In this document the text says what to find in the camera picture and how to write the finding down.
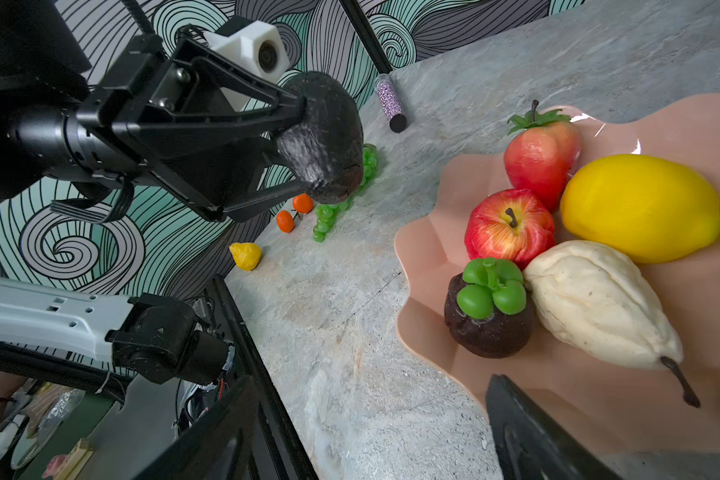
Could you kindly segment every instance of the red apple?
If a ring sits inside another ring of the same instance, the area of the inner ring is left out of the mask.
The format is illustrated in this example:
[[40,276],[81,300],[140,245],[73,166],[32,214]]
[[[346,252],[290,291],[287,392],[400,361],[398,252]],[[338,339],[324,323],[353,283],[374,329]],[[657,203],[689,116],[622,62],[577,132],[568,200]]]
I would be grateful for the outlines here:
[[536,112],[534,100],[525,117],[514,115],[510,121],[515,130],[525,131],[515,137],[504,152],[504,167],[512,187],[532,190],[547,210],[560,205],[565,185],[573,176],[581,153],[581,136],[568,115],[559,110]]
[[469,258],[506,258],[522,270],[554,245],[554,220],[530,190],[502,190],[472,210],[464,236]]

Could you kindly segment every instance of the yellow lemon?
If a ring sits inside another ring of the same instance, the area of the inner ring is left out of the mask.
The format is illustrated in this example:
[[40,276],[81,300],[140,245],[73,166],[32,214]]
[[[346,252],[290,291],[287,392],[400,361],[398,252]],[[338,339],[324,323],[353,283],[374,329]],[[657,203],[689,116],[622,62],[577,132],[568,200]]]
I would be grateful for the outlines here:
[[612,155],[584,166],[560,201],[572,234],[641,264],[669,262],[720,236],[720,197],[700,174],[646,155]]
[[256,244],[232,244],[230,252],[237,267],[248,272],[256,268],[262,257],[262,249]]

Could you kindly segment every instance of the countertop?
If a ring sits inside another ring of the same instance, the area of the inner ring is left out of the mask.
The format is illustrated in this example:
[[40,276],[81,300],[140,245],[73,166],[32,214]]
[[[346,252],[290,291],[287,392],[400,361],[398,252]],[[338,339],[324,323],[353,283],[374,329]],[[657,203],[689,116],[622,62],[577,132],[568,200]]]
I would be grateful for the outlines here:
[[397,338],[394,235],[452,157],[502,152],[534,98],[620,123],[720,92],[720,0],[589,0],[392,77],[410,126],[391,132],[376,97],[360,110],[381,167],[353,208],[322,244],[314,214],[272,222],[259,266],[226,282],[321,478],[500,478],[483,411]]

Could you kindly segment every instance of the black frame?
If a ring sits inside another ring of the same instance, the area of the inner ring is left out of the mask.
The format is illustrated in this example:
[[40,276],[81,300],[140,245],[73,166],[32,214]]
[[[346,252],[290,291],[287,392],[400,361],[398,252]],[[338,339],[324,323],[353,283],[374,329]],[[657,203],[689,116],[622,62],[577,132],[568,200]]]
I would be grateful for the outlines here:
[[240,480],[252,450],[256,383],[244,376],[134,480]]
[[246,328],[246,322],[226,288],[224,278],[221,275],[214,276],[203,294],[213,299],[216,305],[213,319],[217,331],[235,345],[235,361],[228,378],[234,382],[246,376],[252,377],[259,397],[257,421],[253,426],[252,452],[246,466],[249,476],[244,478],[318,480],[291,417]]

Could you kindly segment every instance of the pear stem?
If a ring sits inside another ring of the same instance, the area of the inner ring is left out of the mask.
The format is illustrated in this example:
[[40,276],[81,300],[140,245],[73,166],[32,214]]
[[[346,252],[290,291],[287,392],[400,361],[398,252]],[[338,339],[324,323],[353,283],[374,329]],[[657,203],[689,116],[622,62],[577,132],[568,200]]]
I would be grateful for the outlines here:
[[699,397],[696,396],[696,392],[693,391],[691,385],[688,383],[688,380],[686,380],[686,377],[682,374],[677,362],[668,356],[662,356],[659,360],[661,360],[662,364],[666,368],[670,369],[672,374],[680,381],[680,384],[682,385],[682,399],[685,400],[685,403],[691,407],[701,408],[701,400],[699,400]]
[[530,102],[530,121],[536,121],[536,109],[539,107],[539,101],[534,100]]
[[505,213],[507,215],[509,215],[510,218],[512,219],[512,221],[509,222],[509,226],[511,226],[512,228],[515,228],[518,225],[518,219],[514,217],[514,212],[512,211],[511,208],[507,208],[507,211],[505,211]]

